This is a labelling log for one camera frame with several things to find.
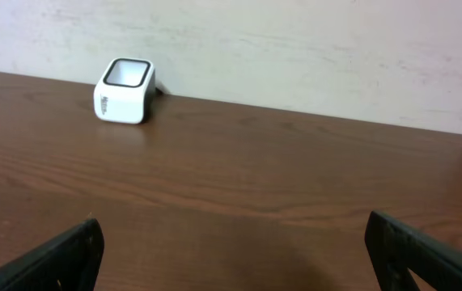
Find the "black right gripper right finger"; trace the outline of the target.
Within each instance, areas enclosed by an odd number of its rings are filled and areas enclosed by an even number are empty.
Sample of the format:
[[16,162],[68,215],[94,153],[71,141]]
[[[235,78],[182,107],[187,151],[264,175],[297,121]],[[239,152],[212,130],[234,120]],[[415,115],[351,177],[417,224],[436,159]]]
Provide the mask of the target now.
[[379,211],[364,241],[383,291],[418,290],[416,274],[436,290],[462,290],[462,252]]

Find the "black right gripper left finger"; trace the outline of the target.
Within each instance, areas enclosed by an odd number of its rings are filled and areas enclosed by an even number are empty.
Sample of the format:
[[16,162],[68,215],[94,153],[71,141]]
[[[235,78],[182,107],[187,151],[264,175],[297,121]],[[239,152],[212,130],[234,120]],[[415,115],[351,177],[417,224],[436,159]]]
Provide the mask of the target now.
[[87,219],[0,267],[0,291],[92,291],[104,253],[99,222]]

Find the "white barcode scanner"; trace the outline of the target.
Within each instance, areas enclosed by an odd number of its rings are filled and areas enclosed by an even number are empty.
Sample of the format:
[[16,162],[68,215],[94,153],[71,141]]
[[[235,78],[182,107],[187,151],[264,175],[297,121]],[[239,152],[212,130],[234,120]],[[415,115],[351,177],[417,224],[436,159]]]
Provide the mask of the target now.
[[156,95],[155,66],[151,61],[113,59],[95,85],[95,115],[103,121],[141,124],[150,117]]

